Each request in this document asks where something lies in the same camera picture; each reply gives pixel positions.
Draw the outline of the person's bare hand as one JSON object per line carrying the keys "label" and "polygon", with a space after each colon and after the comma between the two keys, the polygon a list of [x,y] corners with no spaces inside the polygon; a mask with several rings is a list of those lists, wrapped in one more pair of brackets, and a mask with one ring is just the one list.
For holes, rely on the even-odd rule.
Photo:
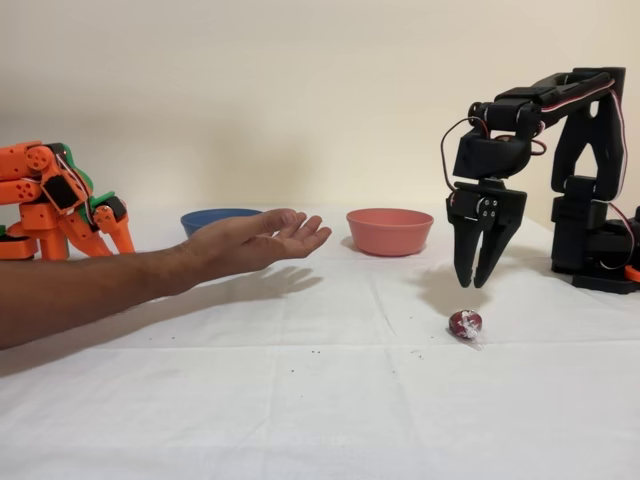
{"label": "person's bare hand", "polygon": [[197,230],[181,247],[185,284],[253,273],[284,260],[303,259],[331,236],[319,216],[291,209],[216,221]]}

